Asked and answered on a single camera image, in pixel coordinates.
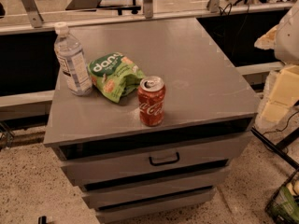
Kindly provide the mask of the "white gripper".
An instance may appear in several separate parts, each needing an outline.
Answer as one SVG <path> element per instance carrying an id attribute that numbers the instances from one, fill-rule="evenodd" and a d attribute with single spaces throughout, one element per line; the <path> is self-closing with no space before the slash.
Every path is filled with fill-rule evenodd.
<path id="1" fill-rule="evenodd" d="M 299 64 L 299 0 L 278 26 L 272 27 L 255 41 L 254 47 L 273 49 L 277 59 L 284 63 Z M 299 66 L 285 66 L 277 75 L 261 116 L 266 121 L 279 123 L 298 101 Z"/>

